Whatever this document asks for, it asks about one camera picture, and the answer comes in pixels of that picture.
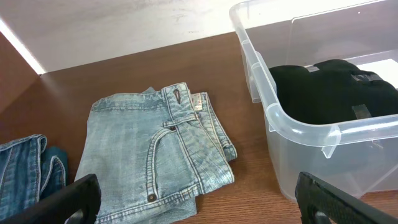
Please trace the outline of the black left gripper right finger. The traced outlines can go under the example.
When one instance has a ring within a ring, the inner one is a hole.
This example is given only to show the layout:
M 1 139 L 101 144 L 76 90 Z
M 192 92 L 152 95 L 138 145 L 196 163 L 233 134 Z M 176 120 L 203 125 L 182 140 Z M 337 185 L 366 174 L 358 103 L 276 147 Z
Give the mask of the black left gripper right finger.
M 397 218 L 308 172 L 299 173 L 295 198 L 304 224 L 397 224 Z

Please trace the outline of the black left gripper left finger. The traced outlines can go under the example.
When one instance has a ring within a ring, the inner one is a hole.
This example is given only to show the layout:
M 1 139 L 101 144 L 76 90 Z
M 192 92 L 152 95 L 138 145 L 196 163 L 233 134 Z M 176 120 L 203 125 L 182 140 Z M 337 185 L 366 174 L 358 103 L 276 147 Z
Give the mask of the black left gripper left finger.
M 2 224 L 94 224 L 101 205 L 101 189 L 95 174 L 88 174 L 55 192 Z

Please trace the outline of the black taped garment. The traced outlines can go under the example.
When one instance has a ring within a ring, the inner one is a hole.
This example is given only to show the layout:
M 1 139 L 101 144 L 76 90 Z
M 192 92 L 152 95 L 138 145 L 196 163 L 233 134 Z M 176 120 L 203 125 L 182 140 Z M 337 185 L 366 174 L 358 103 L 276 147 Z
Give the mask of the black taped garment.
M 331 124 L 397 114 L 397 90 L 378 74 L 345 60 L 270 68 L 282 109 L 308 124 Z

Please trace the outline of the dark blue folded jeans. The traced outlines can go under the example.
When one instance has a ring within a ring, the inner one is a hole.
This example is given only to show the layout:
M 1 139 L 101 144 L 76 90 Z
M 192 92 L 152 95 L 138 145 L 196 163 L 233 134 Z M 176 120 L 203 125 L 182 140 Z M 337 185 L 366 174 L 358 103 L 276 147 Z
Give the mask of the dark blue folded jeans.
M 68 155 L 34 134 L 1 145 L 1 220 L 21 213 L 68 184 Z

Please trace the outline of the clear plastic storage bin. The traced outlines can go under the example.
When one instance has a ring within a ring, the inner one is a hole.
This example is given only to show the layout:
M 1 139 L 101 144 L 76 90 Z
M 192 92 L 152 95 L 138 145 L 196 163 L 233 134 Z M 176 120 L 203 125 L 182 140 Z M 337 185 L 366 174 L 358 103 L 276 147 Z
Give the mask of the clear plastic storage bin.
M 356 66 L 397 62 L 396 1 L 246 1 L 229 16 L 241 45 L 246 82 L 261 103 L 279 187 L 295 199 L 309 172 L 354 196 L 397 188 L 397 116 L 306 124 L 282 109 L 270 68 L 343 59 Z

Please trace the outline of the light blue folded jeans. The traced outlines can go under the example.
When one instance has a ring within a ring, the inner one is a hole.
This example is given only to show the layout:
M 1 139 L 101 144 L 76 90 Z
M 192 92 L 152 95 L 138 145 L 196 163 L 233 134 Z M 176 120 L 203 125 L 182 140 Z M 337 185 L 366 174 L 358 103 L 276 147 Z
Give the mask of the light blue folded jeans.
M 97 176 L 97 223 L 172 223 L 234 182 L 235 158 L 208 94 L 177 83 L 95 102 L 76 177 Z

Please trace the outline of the white label in bin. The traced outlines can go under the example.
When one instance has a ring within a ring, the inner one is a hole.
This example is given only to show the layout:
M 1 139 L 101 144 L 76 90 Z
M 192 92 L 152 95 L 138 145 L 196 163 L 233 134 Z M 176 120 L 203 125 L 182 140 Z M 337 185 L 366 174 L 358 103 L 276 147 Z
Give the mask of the white label in bin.
M 384 81 L 389 82 L 395 88 L 397 85 L 397 68 L 398 63 L 393 59 L 385 59 L 377 62 L 365 63 L 358 65 L 358 68 L 378 74 Z

